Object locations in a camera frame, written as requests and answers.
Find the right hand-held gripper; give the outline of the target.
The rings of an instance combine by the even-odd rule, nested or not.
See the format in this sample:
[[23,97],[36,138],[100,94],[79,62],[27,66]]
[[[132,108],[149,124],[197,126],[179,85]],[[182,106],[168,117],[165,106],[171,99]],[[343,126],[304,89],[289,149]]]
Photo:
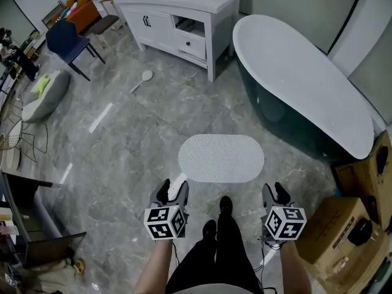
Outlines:
[[288,206],[290,194],[279,182],[275,182],[277,193],[274,205],[274,194],[268,184],[262,188],[263,207],[266,216],[262,217],[262,233],[266,241],[297,240],[306,225],[307,218],[303,208]]

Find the white oval bath mat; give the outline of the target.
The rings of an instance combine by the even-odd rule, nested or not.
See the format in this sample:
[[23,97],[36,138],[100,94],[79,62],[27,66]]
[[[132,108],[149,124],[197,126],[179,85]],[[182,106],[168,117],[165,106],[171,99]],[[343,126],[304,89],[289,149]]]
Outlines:
[[181,171],[200,183],[247,183],[265,163],[260,144],[247,135],[198,134],[180,147]]

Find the person's left forearm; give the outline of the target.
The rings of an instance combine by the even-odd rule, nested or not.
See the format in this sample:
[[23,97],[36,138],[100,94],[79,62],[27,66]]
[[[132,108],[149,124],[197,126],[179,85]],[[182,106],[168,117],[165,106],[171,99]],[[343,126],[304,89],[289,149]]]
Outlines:
[[140,275],[134,294],[164,294],[172,259],[172,240],[159,240]]

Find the person's right black shoe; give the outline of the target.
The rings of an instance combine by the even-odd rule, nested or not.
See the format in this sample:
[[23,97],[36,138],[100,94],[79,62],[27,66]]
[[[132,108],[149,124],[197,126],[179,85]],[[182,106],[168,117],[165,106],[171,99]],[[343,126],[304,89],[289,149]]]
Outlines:
[[219,203],[220,215],[231,216],[233,212],[233,203],[229,196],[224,195]]

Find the person's black shoe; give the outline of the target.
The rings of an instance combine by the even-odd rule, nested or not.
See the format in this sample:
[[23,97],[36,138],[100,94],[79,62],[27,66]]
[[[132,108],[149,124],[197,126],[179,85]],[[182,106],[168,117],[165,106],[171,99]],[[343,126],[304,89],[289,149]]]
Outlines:
[[202,230],[203,240],[205,241],[215,241],[217,234],[217,223],[215,220],[209,220],[203,227]]
[[233,203],[229,196],[224,195],[219,203],[220,215],[231,216],[233,212]]

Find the person's left black shoe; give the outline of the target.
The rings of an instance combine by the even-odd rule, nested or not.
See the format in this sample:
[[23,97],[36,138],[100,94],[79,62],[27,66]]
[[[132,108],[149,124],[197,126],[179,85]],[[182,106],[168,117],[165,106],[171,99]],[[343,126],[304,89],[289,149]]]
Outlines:
[[217,234],[217,223],[215,220],[209,220],[203,227],[202,230],[203,240],[205,241],[215,241]]

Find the cardboard box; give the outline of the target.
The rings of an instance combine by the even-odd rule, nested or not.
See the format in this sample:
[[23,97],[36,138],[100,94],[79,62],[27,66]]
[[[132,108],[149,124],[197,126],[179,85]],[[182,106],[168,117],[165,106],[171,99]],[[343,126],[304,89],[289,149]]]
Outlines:
[[296,248],[327,294],[360,294],[388,250],[382,227],[356,197],[327,197],[308,220]]
[[368,157],[333,167],[343,196],[359,197],[371,220],[384,230],[392,219],[392,143],[384,130]]

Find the person's white shirt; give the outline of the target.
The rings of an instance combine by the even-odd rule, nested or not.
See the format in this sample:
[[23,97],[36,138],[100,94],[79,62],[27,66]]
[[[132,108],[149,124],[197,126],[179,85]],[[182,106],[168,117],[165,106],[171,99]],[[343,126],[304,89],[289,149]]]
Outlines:
[[230,284],[202,284],[175,292],[174,294],[253,294]]

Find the grey bean bag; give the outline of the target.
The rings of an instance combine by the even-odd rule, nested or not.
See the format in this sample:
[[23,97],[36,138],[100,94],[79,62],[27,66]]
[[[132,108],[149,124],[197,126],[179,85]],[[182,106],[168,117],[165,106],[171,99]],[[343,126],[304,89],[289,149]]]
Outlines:
[[48,82],[42,93],[38,93],[39,82],[31,89],[21,112],[21,119],[26,123],[40,121],[56,109],[65,96],[70,83],[70,73],[58,69],[46,75]]

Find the white vanity cabinet with sink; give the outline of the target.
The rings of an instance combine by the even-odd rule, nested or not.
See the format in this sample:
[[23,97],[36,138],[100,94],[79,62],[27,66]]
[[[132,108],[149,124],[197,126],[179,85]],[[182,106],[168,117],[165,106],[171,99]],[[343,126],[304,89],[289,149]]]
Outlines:
[[216,79],[216,61],[234,52],[233,28],[240,0],[115,0],[141,51],[153,47],[208,72]]

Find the yellow-green cushion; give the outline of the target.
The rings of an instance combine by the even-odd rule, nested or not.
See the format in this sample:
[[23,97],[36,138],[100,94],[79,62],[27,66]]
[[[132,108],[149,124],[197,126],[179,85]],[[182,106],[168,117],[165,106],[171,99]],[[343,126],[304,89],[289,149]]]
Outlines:
[[47,86],[49,84],[50,78],[47,74],[44,74],[42,77],[38,79],[36,84],[32,87],[31,92],[35,94],[42,94]]

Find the wooden chair with dark seat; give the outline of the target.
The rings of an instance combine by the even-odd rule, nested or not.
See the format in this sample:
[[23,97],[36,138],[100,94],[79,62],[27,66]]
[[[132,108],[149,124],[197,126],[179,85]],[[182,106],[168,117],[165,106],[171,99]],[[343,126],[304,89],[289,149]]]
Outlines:
[[[108,10],[105,6],[106,2],[109,2],[111,4],[111,6],[115,10],[115,14],[108,13]],[[124,26],[124,22],[121,19],[121,17],[119,16],[119,12],[115,6],[114,0],[100,0],[99,3],[102,5],[102,7],[104,8],[104,10],[106,11],[107,14],[104,17],[102,17],[99,21],[94,23],[90,27],[88,32],[90,34],[93,34],[95,36],[95,38],[101,44],[102,48],[105,49],[107,47],[110,47],[110,45],[108,44],[108,42],[106,41],[106,39],[104,37],[105,31],[112,28],[113,25],[117,22],[120,23],[120,26]]]

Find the blue chair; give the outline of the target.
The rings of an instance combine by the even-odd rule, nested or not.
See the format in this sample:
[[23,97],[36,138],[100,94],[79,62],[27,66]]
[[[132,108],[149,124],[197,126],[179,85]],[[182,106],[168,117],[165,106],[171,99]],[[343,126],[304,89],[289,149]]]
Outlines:
[[98,57],[104,64],[105,61],[90,43],[90,39],[77,33],[76,25],[67,20],[56,22],[45,34],[48,49],[66,63],[77,74],[91,81],[75,64],[74,60],[83,50],[93,57]]

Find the grey roller blind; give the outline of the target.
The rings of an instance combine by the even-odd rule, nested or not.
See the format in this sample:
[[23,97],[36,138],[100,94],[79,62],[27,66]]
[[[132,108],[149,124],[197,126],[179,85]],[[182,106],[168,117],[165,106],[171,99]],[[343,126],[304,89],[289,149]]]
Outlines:
[[245,14],[277,18],[327,53],[354,2],[355,0],[240,0],[239,10]]

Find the white long-handled bath brush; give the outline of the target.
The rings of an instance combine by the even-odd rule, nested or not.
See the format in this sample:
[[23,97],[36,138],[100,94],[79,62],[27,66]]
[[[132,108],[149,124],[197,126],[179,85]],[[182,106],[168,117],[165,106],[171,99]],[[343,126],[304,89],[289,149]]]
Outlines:
[[132,94],[133,92],[135,92],[142,83],[146,81],[150,81],[152,77],[153,77],[152,70],[145,70],[141,75],[141,80],[130,90],[129,93]]

